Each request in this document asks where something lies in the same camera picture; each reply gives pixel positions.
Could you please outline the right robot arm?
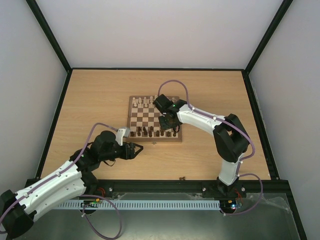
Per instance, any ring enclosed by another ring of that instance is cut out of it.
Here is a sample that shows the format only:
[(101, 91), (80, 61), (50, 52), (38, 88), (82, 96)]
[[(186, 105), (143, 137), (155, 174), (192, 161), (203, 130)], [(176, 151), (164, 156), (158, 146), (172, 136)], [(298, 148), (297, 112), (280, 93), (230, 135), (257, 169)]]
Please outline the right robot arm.
[(214, 115), (181, 99), (173, 102), (164, 94), (159, 95), (153, 105), (161, 113), (158, 119), (163, 131), (176, 130), (182, 124), (189, 124), (213, 136), (217, 152), (222, 158), (217, 189), (224, 196), (233, 193), (239, 179), (241, 158), (251, 143), (239, 118), (234, 114), (227, 117)]

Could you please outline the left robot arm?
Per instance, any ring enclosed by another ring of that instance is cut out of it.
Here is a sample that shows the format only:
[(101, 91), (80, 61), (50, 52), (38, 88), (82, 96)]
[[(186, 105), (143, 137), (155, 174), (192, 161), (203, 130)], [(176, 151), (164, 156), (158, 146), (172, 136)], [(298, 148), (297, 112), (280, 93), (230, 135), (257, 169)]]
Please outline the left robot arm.
[(130, 135), (129, 128), (120, 128), (116, 133), (102, 131), (93, 142), (87, 142), (69, 160), (43, 179), (17, 192), (10, 189), (0, 196), (0, 223), (10, 239), (26, 233), (34, 222), (63, 202), (93, 195), (98, 179), (93, 171), (102, 162), (116, 159), (134, 159), (142, 150), (133, 142), (123, 139)]

